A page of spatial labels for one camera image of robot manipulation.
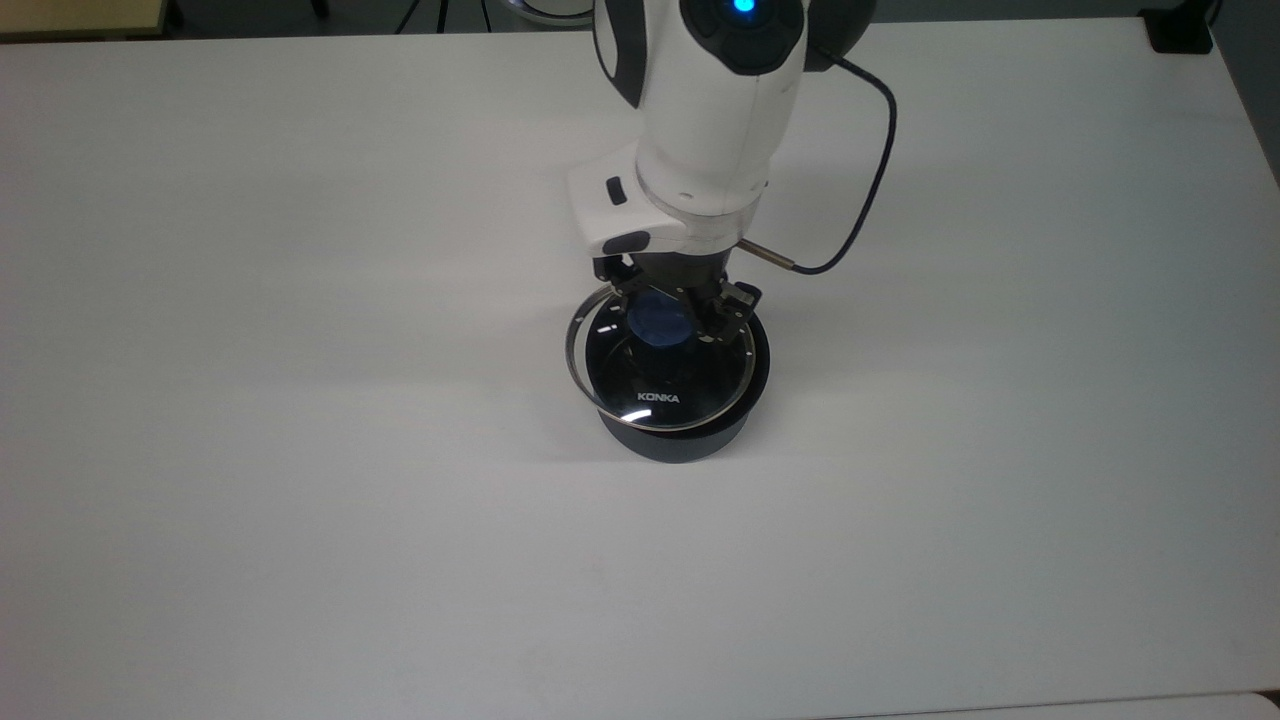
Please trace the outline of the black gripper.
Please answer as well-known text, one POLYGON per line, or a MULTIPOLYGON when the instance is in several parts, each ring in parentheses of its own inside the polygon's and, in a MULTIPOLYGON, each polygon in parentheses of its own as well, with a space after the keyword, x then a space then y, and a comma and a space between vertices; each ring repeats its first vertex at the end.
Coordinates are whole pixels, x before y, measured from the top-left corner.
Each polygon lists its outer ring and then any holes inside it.
POLYGON ((625 319, 649 290, 698 301, 698 338, 707 345, 731 345, 756 314, 763 292, 727 277, 730 250, 710 255, 631 252, 593 259, 593 274, 609 286, 608 307, 625 319))

